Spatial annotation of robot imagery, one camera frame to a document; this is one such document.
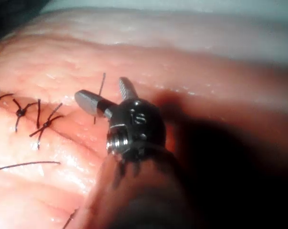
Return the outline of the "right arm needle driver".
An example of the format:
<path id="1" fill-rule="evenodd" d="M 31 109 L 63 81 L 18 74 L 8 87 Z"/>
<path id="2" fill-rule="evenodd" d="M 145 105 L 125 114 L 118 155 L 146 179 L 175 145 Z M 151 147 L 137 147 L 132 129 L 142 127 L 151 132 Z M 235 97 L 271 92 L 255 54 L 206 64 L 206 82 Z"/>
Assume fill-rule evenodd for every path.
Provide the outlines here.
<path id="1" fill-rule="evenodd" d="M 165 147 L 166 129 L 160 110 L 140 98 L 124 100 L 114 107 L 109 119 L 107 153 L 127 157 L 133 146 Z"/>

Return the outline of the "right arm needle driver jaw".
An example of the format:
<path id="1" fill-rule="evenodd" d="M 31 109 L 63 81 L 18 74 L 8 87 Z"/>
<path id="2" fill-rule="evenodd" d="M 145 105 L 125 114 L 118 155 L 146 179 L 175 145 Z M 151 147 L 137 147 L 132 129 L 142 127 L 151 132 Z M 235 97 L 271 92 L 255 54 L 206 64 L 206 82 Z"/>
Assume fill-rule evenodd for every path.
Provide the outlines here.
<path id="1" fill-rule="evenodd" d="M 123 100 L 138 98 L 133 83 L 127 77 L 119 78 L 119 90 Z"/>
<path id="2" fill-rule="evenodd" d="M 87 90 L 77 91 L 74 98 L 82 110 L 95 117 L 111 118 L 117 107 L 117 104 Z"/>

